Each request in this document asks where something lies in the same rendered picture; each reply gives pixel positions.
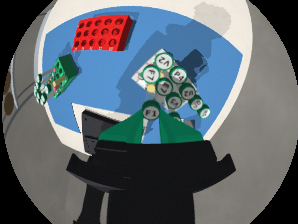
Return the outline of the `green tube rack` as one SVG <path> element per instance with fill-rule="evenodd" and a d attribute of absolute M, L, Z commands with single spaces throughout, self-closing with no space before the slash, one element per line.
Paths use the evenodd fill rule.
<path fill-rule="evenodd" d="M 59 84 L 59 89 L 57 90 L 57 93 L 53 95 L 54 99 L 56 99 L 59 95 L 61 95 L 64 90 L 67 88 L 67 86 L 72 82 L 72 80 L 78 75 L 78 72 L 69 56 L 64 55 L 61 57 L 58 57 L 56 60 L 54 66 L 52 68 L 56 68 L 56 72 L 54 72 L 54 76 L 51 78 L 51 81 L 49 83 L 52 83 L 57 78 L 65 75 L 66 79 Z M 61 69 L 62 68 L 62 69 Z"/>

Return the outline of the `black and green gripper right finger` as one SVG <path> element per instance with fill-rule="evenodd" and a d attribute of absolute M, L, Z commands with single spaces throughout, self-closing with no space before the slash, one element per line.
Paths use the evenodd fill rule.
<path fill-rule="evenodd" d="M 161 144 L 204 140 L 201 132 L 173 118 L 163 109 L 160 110 L 159 131 Z"/>

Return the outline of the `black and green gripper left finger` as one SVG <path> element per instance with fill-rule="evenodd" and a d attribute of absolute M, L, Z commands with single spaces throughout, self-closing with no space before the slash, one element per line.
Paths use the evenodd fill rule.
<path fill-rule="evenodd" d="M 142 144 L 143 120 L 143 110 L 140 109 L 133 116 L 101 132 L 98 140 Z"/>

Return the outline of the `red tube rack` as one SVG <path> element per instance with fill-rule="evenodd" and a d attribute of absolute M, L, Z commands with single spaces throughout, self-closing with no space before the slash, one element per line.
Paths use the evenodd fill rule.
<path fill-rule="evenodd" d="M 132 22 L 129 15 L 106 15 L 80 20 L 74 37 L 72 51 L 124 51 Z"/>

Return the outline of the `white test tube rack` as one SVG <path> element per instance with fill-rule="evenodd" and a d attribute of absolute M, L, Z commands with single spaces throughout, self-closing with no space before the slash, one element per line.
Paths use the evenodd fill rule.
<path fill-rule="evenodd" d="M 140 69 L 139 70 L 137 70 L 136 72 L 135 72 L 135 74 L 132 76 L 132 79 L 135 81 L 135 82 L 137 82 L 142 88 L 144 88 L 145 90 L 147 90 L 147 83 L 145 83 L 144 81 L 143 81 L 143 79 L 142 79 L 142 71 L 143 71 L 143 69 L 148 65 L 148 64 L 154 64 L 155 65 L 155 63 L 154 63 L 154 59 L 155 59 L 155 56 L 157 55 L 157 54 L 159 54 L 159 53 L 163 53 L 163 52 L 165 52 L 163 49 L 159 49 L 157 52 L 156 52 L 156 54 L 154 54 L 152 57 L 150 57 L 149 58 L 149 60 L 147 60 L 141 67 L 140 67 Z M 165 52 L 166 53 L 166 52 Z M 174 64 L 173 64 L 173 66 L 178 66 L 177 65 L 177 63 L 174 61 Z M 168 78 L 168 79 L 170 79 L 169 78 L 169 73 L 167 72 L 167 71 L 162 71 L 162 70 L 159 70 L 160 72 L 162 72 L 163 74 L 164 74 L 164 76 L 166 77 L 166 78 Z M 141 79 L 140 79 L 140 78 Z M 171 81 L 171 79 L 170 79 L 170 81 Z M 172 82 L 172 81 L 171 81 Z M 188 83 L 191 83 L 192 85 L 193 85 L 193 83 L 191 82 L 191 80 L 189 79 L 189 78 L 187 78 L 187 81 L 186 82 L 188 82 Z M 177 87 L 177 85 L 175 84 L 175 83 L 173 83 L 172 82 L 172 84 L 173 84 L 173 88 L 175 89 L 175 92 L 177 92 L 177 93 L 179 93 L 179 89 L 178 89 L 178 87 Z M 195 90 L 196 90 L 196 94 L 199 94 L 199 92 L 198 92 L 198 90 L 196 89 L 196 87 L 193 85 L 193 87 L 195 88 Z M 179 93 L 180 94 L 180 93 Z M 158 93 L 157 93 L 157 99 L 158 99 L 158 102 L 160 103 L 160 104 L 162 104 L 165 108 L 166 108 L 166 106 L 165 106 L 165 102 L 164 102 L 164 98 L 165 96 L 160 96 Z M 182 98 L 182 97 L 181 97 Z M 184 100 L 183 98 L 182 98 L 182 101 L 183 101 L 183 103 L 182 103 L 182 105 L 181 105 L 181 107 L 184 105 L 184 104 L 186 104 L 187 102 L 188 102 L 188 100 Z"/>

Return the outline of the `blue bench mat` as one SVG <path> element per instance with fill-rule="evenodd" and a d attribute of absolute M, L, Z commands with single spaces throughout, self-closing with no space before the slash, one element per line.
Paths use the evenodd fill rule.
<path fill-rule="evenodd" d="M 129 15 L 132 25 L 124 51 L 72 51 L 80 20 L 105 15 Z M 172 55 L 197 88 L 211 110 L 201 119 L 188 102 L 176 110 L 183 121 L 191 120 L 202 136 L 224 107 L 236 81 L 243 54 L 228 40 L 206 25 L 187 16 L 153 7 L 117 6 L 74 17 L 45 36 L 42 73 L 58 57 L 70 56 L 78 75 L 56 99 L 47 103 L 56 124 L 80 133 L 73 106 L 133 115 L 146 100 L 144 90 L 131 77 L 159 49 Z"/>

